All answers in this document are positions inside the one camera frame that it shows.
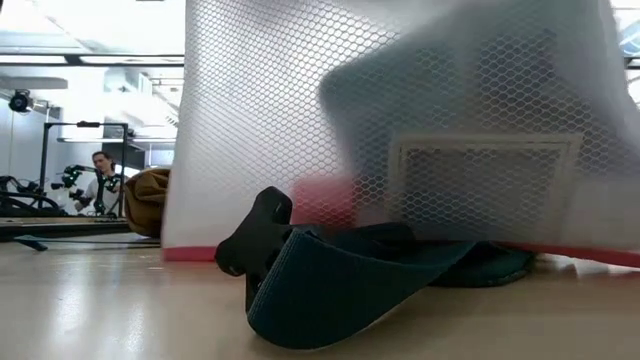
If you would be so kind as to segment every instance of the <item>teal fabric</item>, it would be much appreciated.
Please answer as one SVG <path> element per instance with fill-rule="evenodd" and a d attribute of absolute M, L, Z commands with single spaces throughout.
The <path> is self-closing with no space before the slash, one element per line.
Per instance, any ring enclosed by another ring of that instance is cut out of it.
<path fill-rule="evenodd" d="M 364 238 L 332 244 L 294 230 L 248 311 L 254 331 L 291 349 L 334 344 L 432 285 L 486 287 L 527 274 L 534 255 L 486 242 L 390 248 Z"/>

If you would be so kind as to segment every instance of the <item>white mesh fabric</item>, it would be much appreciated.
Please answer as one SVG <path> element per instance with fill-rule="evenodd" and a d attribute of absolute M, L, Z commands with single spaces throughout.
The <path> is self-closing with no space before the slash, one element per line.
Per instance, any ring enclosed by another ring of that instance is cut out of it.
<path fill-rule="evenodd" d="M 415 3 L 189 1 L 165 246 L 217 245 L 267 186 L 335 217 L 343 189 L 294 189 L 335 178 L 355 224 L 635 247 L 640 119 L 608 2 Z"/>

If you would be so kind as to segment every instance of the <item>beige floor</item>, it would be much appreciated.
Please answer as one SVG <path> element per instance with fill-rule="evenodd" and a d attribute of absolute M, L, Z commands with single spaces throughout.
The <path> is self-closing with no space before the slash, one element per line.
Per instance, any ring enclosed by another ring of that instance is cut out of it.
<path fill-rule="evenodd" d="M 0 360 L 634 359 L 640 274 L 544 262 L 485 290 L 427 289 L 352 339 L 316 352 L 257 338 L 243 280 L 157 249 L 0 244 Z"/>

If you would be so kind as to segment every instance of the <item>brown bag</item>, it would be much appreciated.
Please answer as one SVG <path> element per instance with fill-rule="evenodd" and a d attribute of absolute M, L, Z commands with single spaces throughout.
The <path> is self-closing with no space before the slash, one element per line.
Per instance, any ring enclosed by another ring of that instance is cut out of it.
<path fill-rule="evenodd" d="M 124 206 L 129 227 L 134 232 L 160 237 L 169 174 L 169 169 L 146 170 L 126 182 Z"/>

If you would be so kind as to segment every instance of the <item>red object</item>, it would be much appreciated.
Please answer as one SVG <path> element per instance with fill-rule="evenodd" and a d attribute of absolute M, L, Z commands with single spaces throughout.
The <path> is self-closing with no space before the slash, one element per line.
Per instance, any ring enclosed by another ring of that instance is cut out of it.
<path fill-rule="evenodd" d="M 355 187 L 349 178 L 313 177 L 293 186 L 292 224 L 351 228 L 356 221 Z"/>
<path fill-rule="evenodd" d="M 165 261 L 215 261 L 216 246 L 180 246 L 162 249 Z"/>

